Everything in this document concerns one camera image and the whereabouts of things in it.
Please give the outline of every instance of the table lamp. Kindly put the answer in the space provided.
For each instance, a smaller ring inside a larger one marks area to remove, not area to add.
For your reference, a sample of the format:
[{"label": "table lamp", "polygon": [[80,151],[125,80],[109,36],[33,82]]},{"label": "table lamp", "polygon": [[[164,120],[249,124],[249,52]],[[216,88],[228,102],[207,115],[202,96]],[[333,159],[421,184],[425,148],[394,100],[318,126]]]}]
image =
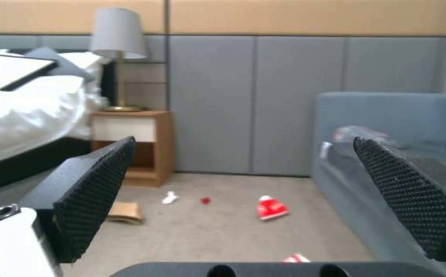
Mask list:
[{"label": "table lamp", "polygon": [[125,104],[123,64],[126,58],[147,58],[139,14],[123,8],[100,8],[96,11],[90,50],[96,55],[116,58],[117,105],[109,112],[135,112],[136,106]]}]

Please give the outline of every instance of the lamp stand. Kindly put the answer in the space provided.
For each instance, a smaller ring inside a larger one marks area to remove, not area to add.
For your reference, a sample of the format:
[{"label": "lamp stand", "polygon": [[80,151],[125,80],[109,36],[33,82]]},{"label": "lamp stand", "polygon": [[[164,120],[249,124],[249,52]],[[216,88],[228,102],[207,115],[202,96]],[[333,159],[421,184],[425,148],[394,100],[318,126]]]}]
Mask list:
[{"label": "lamp stand", "polygon": [[137,106],[125,105],[124,86],[124,52],[117,51],[117,64],[115,65],[115,75],[117,76],[117,106],[110,106],[104,109],[107,112],[138,112]]}]

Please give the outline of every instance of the wooden nightstand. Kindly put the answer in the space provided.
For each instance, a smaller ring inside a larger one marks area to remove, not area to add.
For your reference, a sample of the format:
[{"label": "wooden nightstand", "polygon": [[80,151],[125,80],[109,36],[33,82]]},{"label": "wooden nightstand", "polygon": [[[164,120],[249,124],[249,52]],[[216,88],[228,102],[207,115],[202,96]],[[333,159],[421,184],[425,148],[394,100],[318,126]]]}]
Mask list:
[{"label": "wooden nightstand", "polygon": [[135,137],[135,154],[125,174],[129,184],[161,186],[174,168],[171,112],[95,112],[91,148],[100,149],[123,137]]}]

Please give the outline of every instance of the carpet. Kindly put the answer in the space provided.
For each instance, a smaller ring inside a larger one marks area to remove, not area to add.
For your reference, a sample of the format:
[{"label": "carpet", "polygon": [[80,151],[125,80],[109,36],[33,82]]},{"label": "carpet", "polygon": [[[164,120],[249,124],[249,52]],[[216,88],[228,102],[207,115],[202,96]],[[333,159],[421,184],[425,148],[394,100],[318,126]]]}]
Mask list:
[{"label": "carpet", "polygon": [[[170,190],[179,200],[161,204]],[[290,214],[261,222],[262,195]],[[65,277],[108,276],[154,261],[276,262],[295,252],[311,261],[373,259],[311,179],[175,174],[161,188],[124,184],[117,200],[139,203],[144,224],[105,222],[82,258],[62,265]]]}]

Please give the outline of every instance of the pillow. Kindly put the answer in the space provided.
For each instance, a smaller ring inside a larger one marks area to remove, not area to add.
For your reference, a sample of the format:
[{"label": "pillow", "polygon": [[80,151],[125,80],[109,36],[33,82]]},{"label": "pillow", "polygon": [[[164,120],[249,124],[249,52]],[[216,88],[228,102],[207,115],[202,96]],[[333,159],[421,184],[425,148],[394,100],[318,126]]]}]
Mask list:
[{"label": "pillow", "polygon": [[9,49],[0,49],[0,55],[13,56],[13,57],[24,57],[24,55],[21,55],[21,54],[10,53]]},{"label": "pillow", "polygon": [[59,55],[92,75],[98,85],[103,77],[103,65],[112,61],[110,58],[98,56],[91,52],[61,53]]},{"label": "pillow", "polygon": [[79,68],[77,65],[70,62],[66,58],[61,57],[57,52],[53,51],[48,47],[33,49],[30,52],[24,54],[24,56],[30,58],[46,58],[49,60],[56,60],[58,63],[58,67],[47,72],[47,75],[50,76],[72,75],[77,77],[83,77],[86,80],[86,82],[91,82],[94,80],[93,76],[91,76],[86,71]]}]

